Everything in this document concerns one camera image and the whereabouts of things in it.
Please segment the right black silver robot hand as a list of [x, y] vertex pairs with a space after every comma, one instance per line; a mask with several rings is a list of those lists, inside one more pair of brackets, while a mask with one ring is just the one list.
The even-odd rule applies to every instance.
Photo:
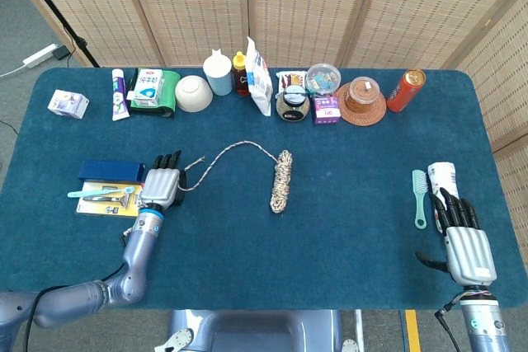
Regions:
[[426, 267], [447, 273], [462, 287], [488, 287], [497, 279], [497, 272], [474, 206], [443, 187], [439, 192], [441, 197], [431, 198], [441, 225], [446, 260], [430, 259], [419, 251], [415, 256]]

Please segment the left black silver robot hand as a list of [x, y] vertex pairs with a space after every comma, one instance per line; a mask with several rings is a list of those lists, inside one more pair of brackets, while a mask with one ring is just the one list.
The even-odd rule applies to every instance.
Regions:
[[178, 167], [181, 150], [158, 155], [144, 181], [140, 208], [164, 211], [179, 206], [185, 199], [186, 172]]

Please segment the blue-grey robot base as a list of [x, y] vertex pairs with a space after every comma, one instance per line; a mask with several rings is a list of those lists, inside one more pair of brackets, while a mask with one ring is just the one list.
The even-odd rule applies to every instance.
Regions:
[[365, 352], [342, 337], [340, 313], [316, 310], [172, 312], [167, 340], [154, 352]]

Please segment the yellow razor blister pack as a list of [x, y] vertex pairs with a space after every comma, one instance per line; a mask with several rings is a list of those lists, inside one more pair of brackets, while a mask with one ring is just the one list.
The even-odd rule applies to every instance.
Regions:
[[74, 198], [78, 201], [76, 213], [84, 215], [111, 216], [135, 218], [139, 214], [140, 197], [143, 185], [138, 183], [113, 183], [109, 181], [85, 181], [81, 190], [121, 189], [132, 185], [135, 192], [126, 194], [98, 195], [84, 198]]

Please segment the light blue toothbrush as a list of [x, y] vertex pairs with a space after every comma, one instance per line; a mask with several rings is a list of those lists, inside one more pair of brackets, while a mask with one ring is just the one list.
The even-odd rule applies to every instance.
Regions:
[[84, 198], [84, 197], [92, 197], [92, 196], [98, 196], [98, 195], [106, 195], [106, 194], [114, 194], [118, 192], [123, 192], [126, 194], [131, 194], [135, 192], [135, 188], [132, 185], [126, 186], [125, 188], [121, 189], [102, 189], [102, 190], [80, 190], [80, 191], [72, 191], [67, 193], [68, 198]]

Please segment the mint green comb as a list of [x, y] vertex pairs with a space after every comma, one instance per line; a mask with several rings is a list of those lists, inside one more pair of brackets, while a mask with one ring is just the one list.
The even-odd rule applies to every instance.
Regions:
[[416, 203], [414, 224], [416, 228], [423, 230], [427, 227], [427, 220], [424, 212], [424, 198], [428, 192], [427, 175], [424, 171], [412, 171], [412, 190]]

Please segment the white bottle yellow cap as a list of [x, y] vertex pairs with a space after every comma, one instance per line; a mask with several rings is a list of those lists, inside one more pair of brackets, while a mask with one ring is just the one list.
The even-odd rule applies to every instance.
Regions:
[[427, 175], [431, 184], [431, 192], [444, 206], [446, 201], [440, 192], [444, 188], [451, 195], [459, 198], [456, 184], [455, 165], [452, 162], [434, 162], [427, 167]]

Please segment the cream ceramic bowl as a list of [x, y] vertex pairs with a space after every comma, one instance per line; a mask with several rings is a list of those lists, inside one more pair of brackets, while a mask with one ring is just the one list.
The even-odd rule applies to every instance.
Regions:
[[177, 106], [188, 113], [207, 108], [213, 100], [213, 92], [208, 82], [199, 76], [183, 77], [175, 87]]

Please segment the green folded cloth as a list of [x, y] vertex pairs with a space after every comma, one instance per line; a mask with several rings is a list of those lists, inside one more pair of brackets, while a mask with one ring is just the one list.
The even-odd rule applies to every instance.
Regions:
[[173, 71], [161, 69], [163, 71], [163, 80], [161, 97], [158, 103], [158, 107], [138, 106], [133, 101], [133, 90], [135, 80], [137, 78], [138, 69], [139, 68], [135, 69], [134, 75], [130, 80], [130, 84], [128, 86], [127, 91], [126, 99], [128, 100], [130, 105], [130, 112], [142, 115], [156, 115], [165, 118], [172, 117], [174, 115], [177, 104], [175, 96], [175, 87], [180, 81], [180, 75]]

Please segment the honey squeeze bottle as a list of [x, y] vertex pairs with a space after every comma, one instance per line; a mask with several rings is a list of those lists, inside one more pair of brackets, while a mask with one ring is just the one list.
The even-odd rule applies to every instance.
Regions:
[[240, 96], [249, 96], [246, 57], [242, 51], [238, 51], [233, 57], [232, 72], [236, 92]]

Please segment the white snack bag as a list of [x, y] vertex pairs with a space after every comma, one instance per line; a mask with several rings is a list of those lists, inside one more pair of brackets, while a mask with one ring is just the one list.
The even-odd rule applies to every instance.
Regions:
[[251, 98], [264, 116], [271, 115], [271, 76], [265, 59], [257, 50], [254, 40], [247, 37], [246, 52], [247, 84]]

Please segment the red white snack packet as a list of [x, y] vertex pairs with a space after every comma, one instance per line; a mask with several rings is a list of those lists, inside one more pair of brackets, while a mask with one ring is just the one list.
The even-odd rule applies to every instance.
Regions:
[[278, 89], [276, 98], [289, 86], [300, 86], [305, 88], [306, 71], [280, 71], [276, 73], [278, 78]]

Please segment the white power strip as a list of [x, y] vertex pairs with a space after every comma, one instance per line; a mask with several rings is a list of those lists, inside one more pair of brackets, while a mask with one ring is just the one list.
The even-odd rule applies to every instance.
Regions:
[[58, 48], [56, 44], [50, 44], [29, 57], [22, 60], [25, 68], [33, 68], [53, 56], [53, 52]]

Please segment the purple cardboard box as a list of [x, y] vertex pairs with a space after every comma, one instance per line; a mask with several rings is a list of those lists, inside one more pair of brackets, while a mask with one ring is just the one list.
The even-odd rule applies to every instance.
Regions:
[[339, 101], [335, 96], [315, 96], [312, 105], [315, 125], [336, 124], [341, 119]]

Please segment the bamboo folding screen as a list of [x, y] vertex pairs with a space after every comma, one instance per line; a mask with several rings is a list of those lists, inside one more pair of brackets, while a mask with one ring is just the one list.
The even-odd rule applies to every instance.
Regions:
[[[61, 40], [43, 0], [31, 0]], [[473, 80], [528, 269], [528, 0], [53, 0], [101, 66], [196, 66], [247, 37], [271, 66], [456, 68]]]

